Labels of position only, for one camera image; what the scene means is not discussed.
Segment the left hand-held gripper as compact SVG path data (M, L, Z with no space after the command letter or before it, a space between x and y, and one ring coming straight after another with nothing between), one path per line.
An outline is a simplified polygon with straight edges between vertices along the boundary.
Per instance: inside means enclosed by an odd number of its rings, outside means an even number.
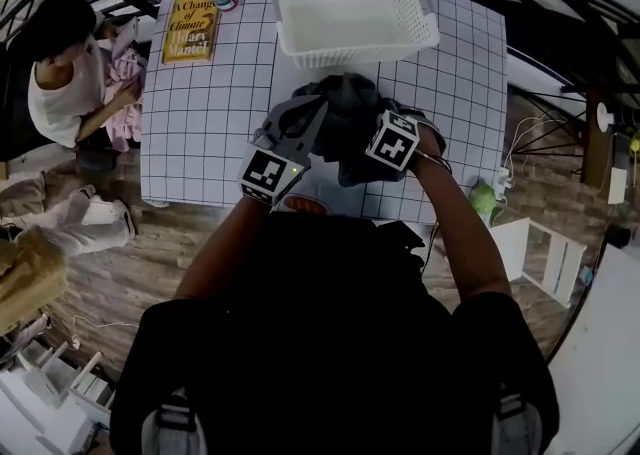
M276 206L311 167L309 152L327 110L328 102L320 95L296 96L276 105L245 151L238 175L241 193Z

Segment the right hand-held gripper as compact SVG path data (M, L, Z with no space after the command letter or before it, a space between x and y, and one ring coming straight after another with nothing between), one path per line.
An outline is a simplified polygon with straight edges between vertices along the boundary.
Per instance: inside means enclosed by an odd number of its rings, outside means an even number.
M403 110L399 113L385 110L380 114L376 132L365 154L394 170L404 171L418 148L419 125L424 125L434 132L440 153L443 154L446 142L437 127L421 112L413 110Z

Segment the dark grey garment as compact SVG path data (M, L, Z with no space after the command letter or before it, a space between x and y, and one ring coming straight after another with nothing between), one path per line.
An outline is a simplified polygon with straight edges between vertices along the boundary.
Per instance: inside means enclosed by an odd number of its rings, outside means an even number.
M417 149L439 161L444 160L446 142L425 114L381 96L374 82L358 73L330 75L297 88L292 95L320 95L328 102L327 114L311 152L327 163L339 164L337 180L343 187L398 182L406 176L405 171L395 170L365 154L377 130L378 116L386 110L416 120L420 133Z

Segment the white plastic laundry basket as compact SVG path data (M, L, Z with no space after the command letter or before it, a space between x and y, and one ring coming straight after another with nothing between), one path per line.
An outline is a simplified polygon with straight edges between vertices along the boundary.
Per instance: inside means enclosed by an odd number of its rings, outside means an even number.
M299 68L403 60L440 42L431 0L272 0L282 52Z

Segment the person's right forearm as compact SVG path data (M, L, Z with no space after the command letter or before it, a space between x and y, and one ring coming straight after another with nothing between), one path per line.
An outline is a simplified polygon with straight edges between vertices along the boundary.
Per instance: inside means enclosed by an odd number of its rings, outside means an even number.
M510 295L494 239L451 173L421 155L414 158L412 172L434 208L460 298L488 292Z

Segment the person's left forearm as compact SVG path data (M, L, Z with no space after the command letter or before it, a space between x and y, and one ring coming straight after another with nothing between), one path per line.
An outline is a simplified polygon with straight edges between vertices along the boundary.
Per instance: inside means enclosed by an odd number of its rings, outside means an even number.
M243 197L193 258L173 299L223 297L259 238L270 212L267 204Z

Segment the green plush ball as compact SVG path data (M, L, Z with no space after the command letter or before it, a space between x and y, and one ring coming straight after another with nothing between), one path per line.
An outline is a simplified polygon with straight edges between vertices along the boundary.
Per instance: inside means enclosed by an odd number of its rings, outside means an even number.
M480 219L490 227L494 211L499 208L493 187L484 181L479 181L469 192L468 198Z

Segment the white wooden chair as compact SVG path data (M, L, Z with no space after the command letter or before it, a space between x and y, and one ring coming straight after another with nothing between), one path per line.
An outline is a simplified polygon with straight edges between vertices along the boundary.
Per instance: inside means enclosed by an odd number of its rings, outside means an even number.
M586 246L530 218L523 218L489 229L506 270L509 281L525 279L565 309L578 278ZM540 277L525 270L525 260L531 234L548 238L545 266Z

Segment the brown wooden side table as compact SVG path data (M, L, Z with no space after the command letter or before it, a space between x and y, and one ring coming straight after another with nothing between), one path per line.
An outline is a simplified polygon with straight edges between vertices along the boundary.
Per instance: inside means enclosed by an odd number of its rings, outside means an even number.
M597 120L597 106L606 99L598 87L591 86L587 89L581 182L597 190L603 187L611 156L611 133L602 132Z

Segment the person's black clothing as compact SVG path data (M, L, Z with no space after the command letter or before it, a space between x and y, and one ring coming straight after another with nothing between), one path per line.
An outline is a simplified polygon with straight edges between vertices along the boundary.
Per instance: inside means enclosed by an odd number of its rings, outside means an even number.
M446 309L371 222L273 214L219 300L143 314L111 415L116 455L183 390L214 455L491 455L507 426L547 448L559 407L514 299Z

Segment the white desk lamp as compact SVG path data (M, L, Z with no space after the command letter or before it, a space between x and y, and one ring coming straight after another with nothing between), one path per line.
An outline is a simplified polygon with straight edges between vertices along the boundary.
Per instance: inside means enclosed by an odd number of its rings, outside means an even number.
M603 102L599 102L596 107L596 122L599 130L606 133L610 126L615 124L615 116L611 113Z

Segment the small black device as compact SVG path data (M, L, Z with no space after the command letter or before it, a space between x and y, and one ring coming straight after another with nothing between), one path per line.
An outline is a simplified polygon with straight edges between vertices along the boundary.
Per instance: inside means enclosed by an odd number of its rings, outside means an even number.
M620 225L608 225L605 232L604 243L617 249L626 247L631 239L631 230Z

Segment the black office chair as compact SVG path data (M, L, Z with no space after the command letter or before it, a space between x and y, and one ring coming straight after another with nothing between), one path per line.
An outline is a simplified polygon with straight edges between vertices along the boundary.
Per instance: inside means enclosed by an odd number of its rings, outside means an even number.
M8 162L51 141L34 126L28 109L32 62L0 43L0 162Z

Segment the white desk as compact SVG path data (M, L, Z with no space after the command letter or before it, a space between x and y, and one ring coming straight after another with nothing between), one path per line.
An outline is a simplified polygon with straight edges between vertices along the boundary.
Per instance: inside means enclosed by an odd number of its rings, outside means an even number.
M549 364L560 427L547 455L624 455L640 438L640 262L608 246Z

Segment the white wooden furniture frame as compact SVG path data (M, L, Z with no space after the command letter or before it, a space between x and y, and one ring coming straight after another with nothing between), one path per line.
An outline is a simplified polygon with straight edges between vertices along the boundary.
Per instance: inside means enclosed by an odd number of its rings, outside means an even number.
M115 391L99 372L103 354L75 366L67 351L33 341L0 370L0 452L75 455L109 428Z

